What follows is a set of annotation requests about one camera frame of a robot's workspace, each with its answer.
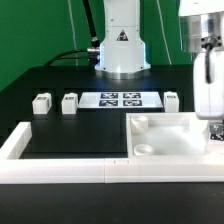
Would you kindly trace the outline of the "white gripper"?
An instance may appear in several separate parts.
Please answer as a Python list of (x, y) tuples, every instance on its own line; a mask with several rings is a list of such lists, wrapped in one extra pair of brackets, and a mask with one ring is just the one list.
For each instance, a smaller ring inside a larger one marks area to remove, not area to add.
[(199, 53), (193, 65), (194, 109), (199, 119), (224, 119), (224, 51), (212, 51), (211, 82), (206, 81), (206, 54)]

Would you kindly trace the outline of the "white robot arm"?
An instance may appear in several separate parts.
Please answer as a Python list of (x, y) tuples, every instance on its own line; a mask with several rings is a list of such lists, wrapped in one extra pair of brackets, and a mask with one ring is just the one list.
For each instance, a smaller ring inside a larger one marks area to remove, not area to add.
[[(134, 79), (151, 68), (140, 38), (140, 0), (103, 0), (105, 38), (96, 74)], [(194, 109), (200, 119), (224, 119), (224, 0), (180, 0), (181, 49), (193, 63)]]

